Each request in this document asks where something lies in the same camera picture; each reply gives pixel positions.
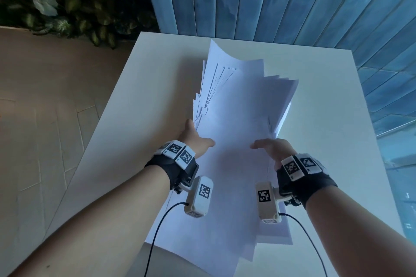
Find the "artificial plant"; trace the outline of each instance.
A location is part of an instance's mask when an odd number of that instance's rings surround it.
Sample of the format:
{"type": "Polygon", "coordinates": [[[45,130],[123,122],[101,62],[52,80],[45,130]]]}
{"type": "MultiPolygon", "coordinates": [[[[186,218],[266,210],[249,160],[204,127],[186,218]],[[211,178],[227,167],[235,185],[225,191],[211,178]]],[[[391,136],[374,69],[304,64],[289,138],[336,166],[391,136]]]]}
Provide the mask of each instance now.
{"type": "Polygon", "coordinates": [[[95,46],[117,46],[140,31],[159,31],[150,0],[0,0],[0,25],[36,35],[86,35],[95,46]]]}

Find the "wooden floor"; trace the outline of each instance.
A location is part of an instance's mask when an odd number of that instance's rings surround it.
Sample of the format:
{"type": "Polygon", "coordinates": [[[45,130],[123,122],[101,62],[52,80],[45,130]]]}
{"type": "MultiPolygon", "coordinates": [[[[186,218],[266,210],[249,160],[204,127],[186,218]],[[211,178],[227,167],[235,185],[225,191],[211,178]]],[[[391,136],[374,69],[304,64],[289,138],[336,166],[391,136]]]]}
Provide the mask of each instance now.
{"type": "Polygon", "coordinates": [[[42,241],[132,48],[0,28],[0,277],[42,241]]]}

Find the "black cable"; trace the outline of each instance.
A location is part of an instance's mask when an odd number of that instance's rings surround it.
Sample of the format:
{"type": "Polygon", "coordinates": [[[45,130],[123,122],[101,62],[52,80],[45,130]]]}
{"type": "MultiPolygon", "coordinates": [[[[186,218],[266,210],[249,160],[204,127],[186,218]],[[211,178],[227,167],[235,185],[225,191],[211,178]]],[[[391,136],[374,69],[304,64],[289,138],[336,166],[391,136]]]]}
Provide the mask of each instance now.
{"type": "Polygon", "coordinates": [[[186,205],[186,206],[189,206],[189,204],[188,204],[188,203],[185,203],[185,202],[177,203],[177,204],[173,205],[172,207],[170,207],[170,208],[168,209],[168,211],[166,211],[166,212],[165,212],[165,214],[163,215],[162,220],[160,220],[159,225],[157,226],[156,233],[155,233],[155,236],[154,236],[154,238],[153,238],[152,246],[150,247],[149,259],[147,260],[147,266],[146,266],[146,271],[145,271],[145,273],[144,273],[144,277],[146,277],[146,275],[147,275],[147,270],[149,269],[150,257],[152,256],[153,246],[154,246],[154,244],[155,244],[156,235],[157,235],[157,232],[159,231],[160,225],[162,224],[162,221],[163,221],[163,219],[165,219],[165,217],[166,217],[166,215],[168,214],[168,212],[169,212],[169,211],[171,211],[174,207],[176,207],[176,206],[178,206],[178,205],[186,205]]]}
{"type": "Polygon", "coordinates": [[[321,255],[319,254],[318,249],[316,248],[315,244],[313,244],[312,239],[311,239],[311,237],[309,236],[308,232],[306,232],[306,229],[302,226],[302,224],[301,224],[301,223],[298,221],[298,219],[296,219],[295,217],[293,217],[293,216],[291,216],[291,215],[289,215],[289,214],[287,214],[287,213],[279,213],[279,215],[281,215],[281,216],[286,216],[286,217],[290,217],[290,218],[292,218],[294,221],[296,221],[297,223],[299,223],[299,226],[301,226],[301,227],[302,227],[303,231],[304,231],[304,232],[306,233],[306,235],[308,236],[309,241],[311,241],[313,248],[315,249],[316,253],[318,254],[319,259],[321,260],[322,267],[324,268],[325,276],[326,276],[326,277],[328,277],[327,270],[325,269],[324,261],[322,260],[322,257],[321,257],[321,255]]]}

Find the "tabletop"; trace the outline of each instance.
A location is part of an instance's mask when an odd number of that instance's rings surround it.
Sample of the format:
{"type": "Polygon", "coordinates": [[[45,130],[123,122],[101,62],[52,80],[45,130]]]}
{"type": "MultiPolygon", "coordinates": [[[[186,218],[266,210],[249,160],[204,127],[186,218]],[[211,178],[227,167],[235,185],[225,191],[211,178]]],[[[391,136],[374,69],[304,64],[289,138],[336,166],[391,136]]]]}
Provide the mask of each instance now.
{"type": "MultiPolygon", "coordinates": [[[[238,59],[264,59],[266,75],[299,79],[279,137],[318,158],[342,190],[403,234],[351,51],[215,41],[238,59]]],[[[192,117],[209,45],[210,38],[140,34],[48,234],[135,174],[152,149],[175,138],[185,118],[192,117]]],[[[305,226],[328,275],[336,276],[304,209],[289,207],[287,212],[305,226]]],[[[298,224],[289,221],[289,226],[294,245],[257,244],[253,262],[241,259],[236,276],[322,276],[306,235],[298,224]]],[[[128,276],[143,274],[148,250],[145,245],[128,276]]],[[[174,254],[153,251],[148,276],[176,275],[206,276],[174,254]]]]}

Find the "stack of paper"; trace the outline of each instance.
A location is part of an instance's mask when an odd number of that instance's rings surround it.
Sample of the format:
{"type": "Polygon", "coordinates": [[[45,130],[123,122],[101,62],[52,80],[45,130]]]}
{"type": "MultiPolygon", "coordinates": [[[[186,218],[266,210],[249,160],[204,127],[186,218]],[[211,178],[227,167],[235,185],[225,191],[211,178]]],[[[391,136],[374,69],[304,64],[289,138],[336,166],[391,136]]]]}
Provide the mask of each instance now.
{"type": "MultiPolygon", "coordinates": [[[[277,136],[298,81],[265,77],[263,60],[235,59],[213,41],[202,70],[193,117],[198,133],[216,141],[197,160],[198,175],[214,182],[210,209],[205,217],[192,218],[174,208],[155,244],[213,276],[231,277],[240,257],[252,260],[257,242],[291,243],[287,222],[260,224],[255,184],[270,180],[277,186],[277,177],[266,152],[249,145],[277,136]]],[[[186,196],[170,195],[147,242],[152,242],[166,209],[186,196]]]]}

